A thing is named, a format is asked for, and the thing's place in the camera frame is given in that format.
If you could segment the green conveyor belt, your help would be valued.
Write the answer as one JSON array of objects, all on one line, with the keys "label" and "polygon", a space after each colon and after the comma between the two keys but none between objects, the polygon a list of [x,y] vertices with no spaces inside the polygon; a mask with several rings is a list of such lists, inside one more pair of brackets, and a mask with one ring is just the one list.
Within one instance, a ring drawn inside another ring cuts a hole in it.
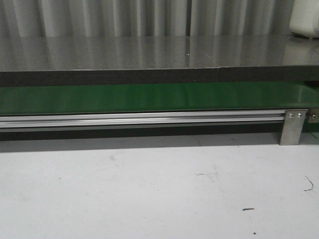
[{"label": "green conveyor belt", "polygon": [[301,82],[3,87],[1,115],[310,108],[319,90]]}]

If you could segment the white appliance on counter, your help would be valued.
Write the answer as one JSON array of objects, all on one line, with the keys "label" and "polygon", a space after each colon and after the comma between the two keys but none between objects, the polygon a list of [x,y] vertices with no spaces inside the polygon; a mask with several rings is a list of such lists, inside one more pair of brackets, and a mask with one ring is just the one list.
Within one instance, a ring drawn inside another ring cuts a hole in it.
[{"label": "white appliance on counter", "polygon": [[289,23],[292,34],[307,37],[319,37],[319,1],[295,0]]}]

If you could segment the aluminium conveyor side rail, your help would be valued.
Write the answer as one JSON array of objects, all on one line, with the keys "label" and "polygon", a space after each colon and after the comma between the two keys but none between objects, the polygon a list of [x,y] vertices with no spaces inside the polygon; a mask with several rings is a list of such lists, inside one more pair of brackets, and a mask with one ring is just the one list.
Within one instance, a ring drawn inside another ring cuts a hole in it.
[{"label": "aluminium conveyor side rail", "polygon": [[215,122],[278,121],[285,110],[191,111],[119,114],[33,115],[0,118],[1,129]]}]

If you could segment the steel conveyor support bracket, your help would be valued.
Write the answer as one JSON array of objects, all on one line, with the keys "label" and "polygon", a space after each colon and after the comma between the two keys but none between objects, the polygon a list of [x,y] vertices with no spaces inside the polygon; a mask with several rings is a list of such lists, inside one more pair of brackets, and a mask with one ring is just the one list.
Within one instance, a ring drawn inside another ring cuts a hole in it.
[{"label": "steel conveyor support bracket", "polygon": [[286,111],[283,130],[280,138],[281,146],[299,144],[306,115],[306,110]]}]

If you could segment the steel conveyor end bracket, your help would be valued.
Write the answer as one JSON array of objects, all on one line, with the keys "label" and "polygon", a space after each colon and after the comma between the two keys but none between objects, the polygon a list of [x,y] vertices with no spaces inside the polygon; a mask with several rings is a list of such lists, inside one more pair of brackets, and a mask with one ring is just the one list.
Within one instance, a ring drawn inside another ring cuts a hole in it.
[{"label": "steel conveyor end bracket", "polygon": [[308,123],[319,123],[319,107],[309,110]]}]

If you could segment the white pleated curtain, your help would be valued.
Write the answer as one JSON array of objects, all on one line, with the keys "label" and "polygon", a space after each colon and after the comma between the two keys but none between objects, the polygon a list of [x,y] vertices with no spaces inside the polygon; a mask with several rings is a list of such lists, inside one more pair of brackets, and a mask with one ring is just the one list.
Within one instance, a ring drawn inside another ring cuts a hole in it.
[{"label": "white pleated curtain", "polygon": [[292,8],[291,0],[3,0],[0,35],[286,34]]}]

